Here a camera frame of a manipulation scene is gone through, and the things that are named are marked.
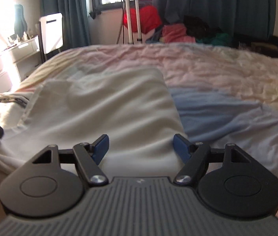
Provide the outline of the red garment on stand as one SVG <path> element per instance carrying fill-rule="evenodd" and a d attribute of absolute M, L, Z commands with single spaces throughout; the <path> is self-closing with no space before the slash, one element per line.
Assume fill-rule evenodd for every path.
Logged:
<path fill-rule="evenodd" d="M 140 28 L 142 34 L 147 34 L 153 29 L 162 25 L 162 20 L 158 14 L 157 8 L 152 5 L 140 7 L 139 15 L 140 15 Z M 136 9 L 134 7 L 130 8 L 130 19 L 131 19 L 132 32 L 138 32 Z"/>

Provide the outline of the green clothing item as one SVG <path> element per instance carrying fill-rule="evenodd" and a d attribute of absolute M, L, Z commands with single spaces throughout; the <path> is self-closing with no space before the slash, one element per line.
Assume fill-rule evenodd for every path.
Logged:
<path fill-rule="evenodd" d="M 232 46 L 232 37 L 227 33 L 217 33 L 214 37 L 209 38 L 202 38 L 202 39 L 196 39 L 197 43 L 200 44 L 206 44 L 206 45 L 212 45 L 212 46 Z"/>

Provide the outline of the white air purifier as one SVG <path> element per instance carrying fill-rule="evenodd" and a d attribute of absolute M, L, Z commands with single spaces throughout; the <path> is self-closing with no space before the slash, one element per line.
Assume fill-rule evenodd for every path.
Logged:
<path fill-rule="evenodd" d="M 44 54 L 60 49 L 63 42 L 63 15 L 49 14 L 40 18 L 42 46 Z"/>

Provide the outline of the teal curtain of window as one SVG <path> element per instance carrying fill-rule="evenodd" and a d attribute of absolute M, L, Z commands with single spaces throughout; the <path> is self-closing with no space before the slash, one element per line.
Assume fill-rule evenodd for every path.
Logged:
<path fill-rule="evenodd" d="M 40 0 L 40 7 L 42 16 L 62 14 L 64 49 L 91 44 L 87 0 Z"/>
<path fill-rule="evenodd" d="M 267 39 L 274 32 L 276 0 L 153 0 L 153 5 L 169 24 L 192 16 L 229 35 Z"/>

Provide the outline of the teal curtain left of window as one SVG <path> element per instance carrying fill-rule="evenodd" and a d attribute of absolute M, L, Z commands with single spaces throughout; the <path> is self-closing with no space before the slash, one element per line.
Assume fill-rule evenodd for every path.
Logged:
<path fill-rule="evenodd" d="M 62 14 L 64 49 L 91 44 L 87 0 L 40 0 L 40 7 L 42 16 Z"/>

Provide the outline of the black clothing pile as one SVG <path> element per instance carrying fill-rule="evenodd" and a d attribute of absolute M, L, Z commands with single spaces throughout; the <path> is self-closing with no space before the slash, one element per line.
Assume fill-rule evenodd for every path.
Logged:
<path fill-rule="evenodd" d="M 198 17 L 184 16 L 183 23 L 188 36 L 203 39 L 212 35 L 209 25 Z"/>

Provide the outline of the teal curtain right of window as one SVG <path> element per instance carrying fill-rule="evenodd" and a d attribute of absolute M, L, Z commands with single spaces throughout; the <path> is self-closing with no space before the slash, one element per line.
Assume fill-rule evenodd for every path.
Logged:
<path fill-rule="evenodd" d="M 153 5 L 169 24 L 192 16 L 229 35 L 267 39 L 274 32 L 276 0 L 153 0 Z"/>

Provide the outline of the white dresser with drawers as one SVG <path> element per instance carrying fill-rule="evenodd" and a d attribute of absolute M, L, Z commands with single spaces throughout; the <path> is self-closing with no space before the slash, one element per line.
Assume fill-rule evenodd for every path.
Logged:
<path fill-rule="evenodd" d="M 38 36 L 3 51 L 0 54 L 0 93 L 18 89 L 41 63 Z"/>

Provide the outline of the pink clothing pile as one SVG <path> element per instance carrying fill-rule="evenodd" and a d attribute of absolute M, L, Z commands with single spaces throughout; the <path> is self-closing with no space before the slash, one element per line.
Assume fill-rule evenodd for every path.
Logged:
<path fill-rule="evenodd" d="M 162 29 L 162 40 L 164 43 L 195 43 L 195 37 L 189 36 L 186 31 L 183 23 L 165 25 Z"/>

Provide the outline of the white zip-up jacket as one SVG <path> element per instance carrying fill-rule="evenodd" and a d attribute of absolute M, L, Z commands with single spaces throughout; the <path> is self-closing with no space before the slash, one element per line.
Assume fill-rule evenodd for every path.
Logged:
<path fill-rule="evenodd" d="M 182 168 L 173 136 L 184 132 L 155 68 L 50 79 L 25 104 L 0 103 L 0 182 L 50 144 L 70 149 L 110 139 L 100 168 L 109 177 L 169 176 Z"/>

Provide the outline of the pastel tie-dye bed sheet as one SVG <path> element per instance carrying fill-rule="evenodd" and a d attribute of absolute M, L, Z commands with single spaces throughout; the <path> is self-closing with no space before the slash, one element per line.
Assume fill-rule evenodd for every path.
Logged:
<path fill-rule="evenodd" d="M 78 63 L 99 72 L 158 68 L 190 138 L 235 142 L 278 177 L 278 59 L 190 43 L 88 46 L 48 60 L 20 88 Z"/>

